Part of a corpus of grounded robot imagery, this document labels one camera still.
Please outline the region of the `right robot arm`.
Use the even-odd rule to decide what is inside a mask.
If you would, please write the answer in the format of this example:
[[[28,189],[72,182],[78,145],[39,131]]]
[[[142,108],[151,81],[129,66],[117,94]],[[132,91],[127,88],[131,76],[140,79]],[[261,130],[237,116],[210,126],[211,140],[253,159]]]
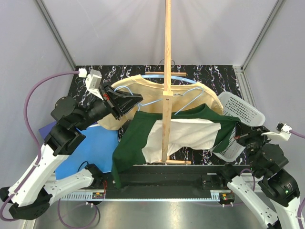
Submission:
[[[303,229],[304,200],[300,199],[297,181],[284,167],[288,159],[279,145],[271,141],[289,140],[292,129],[279,123],[277,131],[264,126],[240,125],[236,128],[235,140],[246,149],[248,164],[253,176],[259,179],[258,186],[269,198],[275,210],[271,210],[249,188],[240,175],[222,173],[216,177],[218,187],[229,188],[248,207],[264,229]]]

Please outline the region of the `green and white t shirt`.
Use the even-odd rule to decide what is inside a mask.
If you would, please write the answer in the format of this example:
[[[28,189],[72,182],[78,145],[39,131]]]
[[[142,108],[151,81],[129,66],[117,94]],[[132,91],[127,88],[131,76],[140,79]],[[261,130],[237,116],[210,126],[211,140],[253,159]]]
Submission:
[[[220,153],[229,143],[238,117],[218,114],[206,104],[173,114],[168,155],[183,147],[195,150],[214,149]],[[112,155],[112,177],[122,187],[120,173],[134,165],[160,161],[162,158],[162,114],[135,113]]]

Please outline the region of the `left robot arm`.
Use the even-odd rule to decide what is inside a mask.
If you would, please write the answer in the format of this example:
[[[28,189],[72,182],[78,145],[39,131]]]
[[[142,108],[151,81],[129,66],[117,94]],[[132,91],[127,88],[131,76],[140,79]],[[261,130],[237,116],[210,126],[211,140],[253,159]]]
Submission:
[[[81,106],[70,96],[56,102],[51,112],[56,125],[44,139],[36,160],[13,186],[0,189],[3,204],[11,203],[11,218],[1,216],[3,221],[36,219],[63,196],[82,188],[97,189],[103,185],[103,173],[95,164],[88,164],[79,172],[52,184],[46,183],[85,139],[82,130],[107,115],[120,119],[143,100],[141,94],[123,92],[109,85],[99,85],[97,92],[88,107]]]

